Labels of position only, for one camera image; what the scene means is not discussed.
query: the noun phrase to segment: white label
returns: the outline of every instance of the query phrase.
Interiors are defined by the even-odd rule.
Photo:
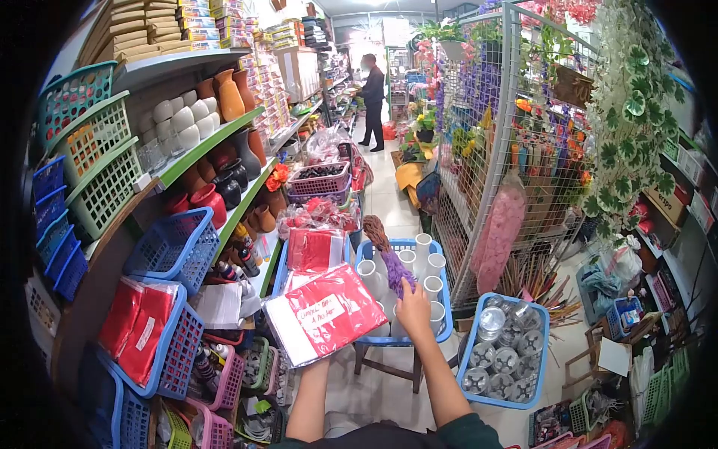
[[[135,348],[137,348],[138,351],[142,351],[144,349],[144,346],[149,340],[149,334],[152,333],[152,329],[154,329],[154,318],[149,317],[147,319],[147,324],[144,326],[144,330],[142,331],[142,335],[139,336],[139,340],[135,345]]]
[[[345,312],[337,295],[333,293],[323,300],[297,312],[297,319],[306,331],[327,324]]]

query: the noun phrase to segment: green shelf edge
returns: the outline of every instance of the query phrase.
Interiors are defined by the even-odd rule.
[[[219,145],[224,139],[227,139],[230,134],[237,131],[242,126],[245,126],[263,112],[264,106],[257,106],[254,110],[249,111],[242,117],[232,120],[207,139],[201,141],[199,145],[192,149],[191,152],[182,156],[166,172],[159,176],[159,180],[162,182],[164,188],[167,189],[170,185],[172,185],[174,181],[182,176],[182,173],[187,171],[188,168],[190,168],[196,161],[200,160],[200,158],[207,154],[212,148]]]
[[[249,205],[252,204],[252,201],[254,201],[254,197],[257,196],[259,189],[262,188],[264,182],[267,181],[267,178],[269,177],[269,174],[271,173],[272,169],[274,169],[274,166],[278,163],[279,159],[272,158],[272,160],[267,164],[267,167],[262,170],[262,173],[259,175],[259,177],[253,181],[254,184],[252,184],[252,186],[244,193],[244,195],[242,196],[242,201],[239,203],[239,205],[233,210],[229,210],[227,212],[227,221],[222,227],[222,230],[220,231],[220,247],[217,250],[217,254],[215,254],[215,256],[212,258],[212,264],[216,263],[217,259],[219,259],[220,253],[229,241],[229,238],[232,235],[235,226],[237,226],[237,223],[239,223],[239,219],[242,218],[242,215],[244,215]]]

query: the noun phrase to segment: black clay vase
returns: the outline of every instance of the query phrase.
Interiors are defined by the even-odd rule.
[[[247,171],[247,178],[252,181],[257,179],[262,172],[262,164],[259,163],[259,158],[249,148],[248,135],[249,129],[242,129],[232,134],[229,138],[237,151],[237,157],[242,160],[242,165]]]
[[[215,192],[222,196],[227,210],[234,209],[242,202],[242,188],[232,178],[231,172],[220,173],[212,179],[212,184],[217,186]]]
[[[247,170],[242,166],[241,159],[229,161],[222,167],[220,167],[220,173],[224,172],[232,173],[232,179],[239,183],[239,187],[242,188],[242,191],[244,192],[245,190],[247,190],[247,186],[249,185],[249,178],[247,177]]]

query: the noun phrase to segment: green jacket sleeve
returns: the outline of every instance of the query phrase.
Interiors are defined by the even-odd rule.
[[[502,449],[496,431],[475,413],[441,426],[437,435],[449,449]]]

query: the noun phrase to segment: hanging plant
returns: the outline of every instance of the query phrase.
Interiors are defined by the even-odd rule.
[[[613,240],[638,225],[631,211],[641,191],[655,186],[662,195],[673,193],[675,180],[661,169],[659,154],[678,133],[668,98],[683,103],[684,97],[663,69],[671,46],[643,1],[606,0],[595,24],[601,49],[587,119],[597,164],[583,210],[599,217],[598,236]]]

